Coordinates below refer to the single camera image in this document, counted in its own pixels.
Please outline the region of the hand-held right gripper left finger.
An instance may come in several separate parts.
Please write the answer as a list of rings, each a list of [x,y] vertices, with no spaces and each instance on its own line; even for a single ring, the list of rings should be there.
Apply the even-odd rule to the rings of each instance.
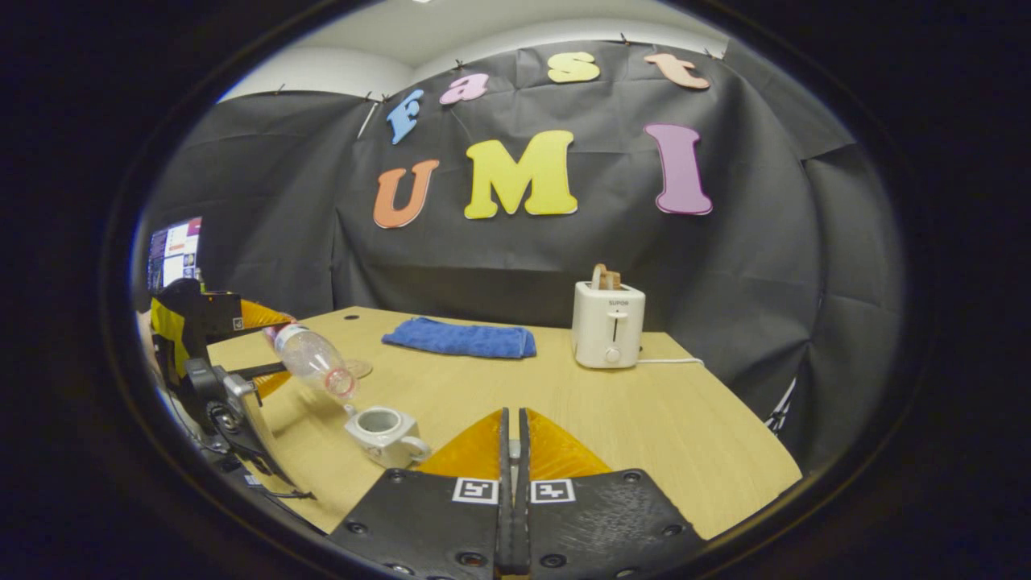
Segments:
[[[390,469],[337,528],[333,545],[354,557],[417,580],[501,580],[498,549],[511,515],[509,411],[493,412],[474,429],[478,459],[490,476],[466,466],[446,474]]]

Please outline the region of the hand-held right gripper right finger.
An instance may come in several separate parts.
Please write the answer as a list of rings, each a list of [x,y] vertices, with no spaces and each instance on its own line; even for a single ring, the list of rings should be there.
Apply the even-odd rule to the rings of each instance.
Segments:
[[[573,476],[569,434],[520,410],[520,564],[527,580],[652,580],[706,540],[647,471]]]

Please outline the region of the clear plastic water bottle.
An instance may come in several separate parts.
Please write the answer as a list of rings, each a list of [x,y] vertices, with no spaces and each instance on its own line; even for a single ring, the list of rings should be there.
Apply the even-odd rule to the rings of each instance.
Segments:
[[[346,360],[306,325],[277,325],[265,328],[263,334],[287,371],[305,386],[338,401],[350,400],[358,391],[358,380]]]

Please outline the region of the white ceramic teacup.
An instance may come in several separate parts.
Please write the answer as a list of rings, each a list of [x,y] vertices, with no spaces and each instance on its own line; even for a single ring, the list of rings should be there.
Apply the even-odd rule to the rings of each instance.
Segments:
[[[346,405],[346,432],[366,458],[384,469],[408,469],[433,453],[420,436],[419,423],[407,412],[383,405],[358,410]]]

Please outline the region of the computer monitor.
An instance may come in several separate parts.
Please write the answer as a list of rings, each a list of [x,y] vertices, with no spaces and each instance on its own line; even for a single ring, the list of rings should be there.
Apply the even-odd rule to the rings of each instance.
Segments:
[[[201,280],[198,265],[202,217],[158,229],[149,238],[147,289],[157,294],[180,279]]]

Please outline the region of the blue folded towel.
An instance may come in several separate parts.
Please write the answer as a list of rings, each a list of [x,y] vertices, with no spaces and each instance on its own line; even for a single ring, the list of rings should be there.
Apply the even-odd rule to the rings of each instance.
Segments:
[[[412,318],[383,335],[383,344],[474,359],[534,359],[536,339],[527,328],[452,325]]]

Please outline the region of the white toaster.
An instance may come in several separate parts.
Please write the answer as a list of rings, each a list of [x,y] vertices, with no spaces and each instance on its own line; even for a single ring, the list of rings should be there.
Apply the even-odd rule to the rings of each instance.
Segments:
[[[647,295],[640,289],[597,289],[589,280],[574,286],[571,342],[579,366],[630,368],[640,359]]]

